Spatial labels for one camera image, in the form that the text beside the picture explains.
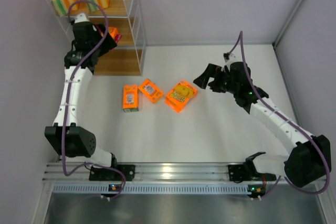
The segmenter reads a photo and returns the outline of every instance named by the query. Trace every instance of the white wall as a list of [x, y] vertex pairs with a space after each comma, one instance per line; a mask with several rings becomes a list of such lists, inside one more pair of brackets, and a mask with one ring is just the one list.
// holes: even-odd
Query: white wall
[[[336, 168], [336, 1], [306, 0], [278, 48], [302, 126], [329, 138]], [[336, 192], [336, 173], [331, 186]]]
[[274, 42], [296, 0], [140, 0], [149, 45]]
[[0, 0], [0, 219], [30, 223], [46, 163], [70, 43], [45, 0]]

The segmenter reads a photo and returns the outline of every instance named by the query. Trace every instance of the wooden shelf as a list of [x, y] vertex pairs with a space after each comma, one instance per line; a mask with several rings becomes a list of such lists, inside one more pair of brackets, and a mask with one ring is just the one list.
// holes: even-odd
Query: wooden shelf
[[115, 49], [100, 57], [95, 75], [139, 76], [138, 58], [135, 50]]
[[[90, 21], [94, 24], [105, 23], [103, 18], [90, 18]], [[127, 18], [110, 18], [109, 26], [116, 27], [122, 35], [120, 41], [118, 42], [118, 46], [134, 46], [131, 28]]]
[[[105, 13], [109, 17], [127, 17], [127, 10], [123, 0], [110, 0], [109, 7], [104, 9]], [[75, 16], [79, 13], [84, 12], [87, 16], [101, 16], [101, 12], [89, 12], [88, 6], [86, 3], [80, 3], [77, 10], [72, 10], [71, 15]]]

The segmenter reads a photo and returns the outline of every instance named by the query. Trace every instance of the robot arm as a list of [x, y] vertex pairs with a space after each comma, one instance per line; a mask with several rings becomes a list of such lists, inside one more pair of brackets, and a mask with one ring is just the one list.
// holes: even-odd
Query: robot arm
[[115, 156], [96, 146], [95, 135], [82, 128], [80, 120], [87, 88], [95, 71], [98, 59], [116, 47], [117, 44], [108, 34], [101, 46], [83, 62], [80, 68], [75, 72], [74, 77], [70, 78], [74, 73], [76, 65], [97, 45], [102, 38], [102, 33], [105, 32], [104, 25], [94, 25], [87, 19], [85, 14], [76, 16], [72, 29], [75, 39], [72, 41], [71, 50], [64, 58], [65, 83], [61, 104], [53, 125], [45, 128], [45, 137], [55, 151], [61, 155], [61, 134], [67, 105], [68, 113], [65, 125], [65, 153], [67, 161], [73, 157], [77, 157], [77, 161], [116, 167], [117, 160]]
[[[251, 176], [258, 177], [264, 173], [276, 174], [287, 177], [297, 187], [303, 187], [325, 175], [325, 167], [316, 149], [292, 126], [297, 124], [291, 120], [284, 121], [279, 115], [288, 117], [273, 104], [264, 90], [255, 86], [259, 95], [273, 111], [258, 99], [248, 82], [241, 61], [237, 61], [232, 54], [224, 54], [224, 59], [226, 64], [223, 68], [209, 64], [194, 83], [201, 89], [209, 85], [213, 92], [232, 93], [236, 103], [264, 124], [287, 150], [287, 155], [257, 153], [248, 157], [245, 163], [250, 169]], [[304, 132], [317, 144], [331, 170], [329, 140], [323, 135], [316, 137], [308, 131], [304, 130]]]

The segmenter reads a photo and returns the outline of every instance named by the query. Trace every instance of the white tabletop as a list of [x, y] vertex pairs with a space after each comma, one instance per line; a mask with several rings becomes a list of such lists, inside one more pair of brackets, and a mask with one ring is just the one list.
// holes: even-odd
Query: white tabletop
[[[94, 76], [89, 84], [82, 126], [97, 145], [119, 162], [241, 162], [260, 151], [282, 154], [284, 148], [229, 93], [198, 89], [181, 113], [161, 99], [140, 94], [140, 111], [122, 111], [122, 89], [146, 78], [168, 93], [180, 80], [192, 83], [208, 63], [223, 65], [231, 46], [147, 47], [143, 76]], [[239, 47], [234, 54], [241, 57]], [[245, 46], [254, 84], [264, 89], [289, 117], [293, 111], [271, 45]]]

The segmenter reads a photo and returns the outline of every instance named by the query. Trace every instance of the yellow box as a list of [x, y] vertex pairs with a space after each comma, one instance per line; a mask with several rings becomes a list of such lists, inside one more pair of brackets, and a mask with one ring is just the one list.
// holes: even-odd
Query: yellow box
[[182, 80], [166, 95], [165, 103], [179, 113], [196, 95], [197, 89]]

